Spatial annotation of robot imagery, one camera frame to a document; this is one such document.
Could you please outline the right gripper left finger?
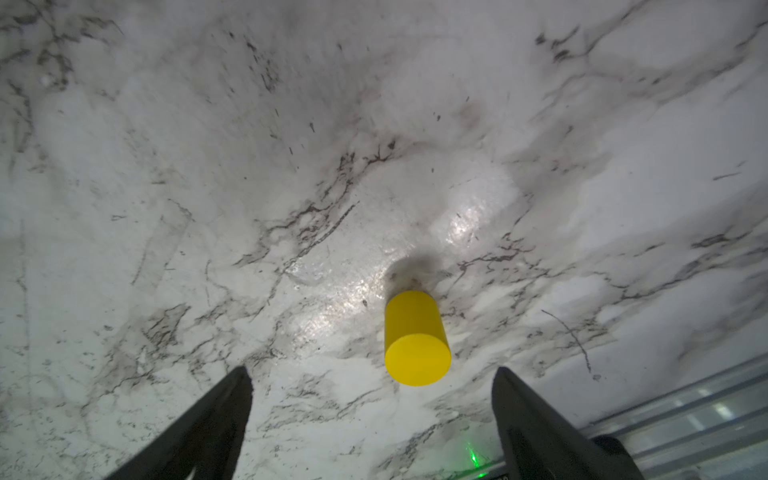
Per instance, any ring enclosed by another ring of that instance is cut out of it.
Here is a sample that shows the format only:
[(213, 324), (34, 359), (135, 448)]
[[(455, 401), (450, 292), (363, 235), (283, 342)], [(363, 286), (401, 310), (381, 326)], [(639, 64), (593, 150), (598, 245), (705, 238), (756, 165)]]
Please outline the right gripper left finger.
[(247, 369), (228, 373), (111, 479), (231, 479), (253, 402)]

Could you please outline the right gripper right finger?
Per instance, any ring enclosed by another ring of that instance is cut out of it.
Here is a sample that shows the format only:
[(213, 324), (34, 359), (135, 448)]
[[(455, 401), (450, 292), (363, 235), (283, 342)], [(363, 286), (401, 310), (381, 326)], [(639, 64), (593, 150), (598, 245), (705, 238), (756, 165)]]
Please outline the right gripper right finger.
[(510, 479), (641, 479), (615, 437), (585, 437), (520, 377), (500, 367), (492, 409)]

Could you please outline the yellow wood cylinder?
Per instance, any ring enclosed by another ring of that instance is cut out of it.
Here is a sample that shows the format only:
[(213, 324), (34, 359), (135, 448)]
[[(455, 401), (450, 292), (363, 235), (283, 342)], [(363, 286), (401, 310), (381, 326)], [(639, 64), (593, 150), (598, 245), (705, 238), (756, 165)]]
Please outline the yellow wood cylinder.
[(398, 383), (431, 385), (450, 370), (452, 354), (437, 302), (422, 291), (404, 291), (385, 308), (385, 366)]

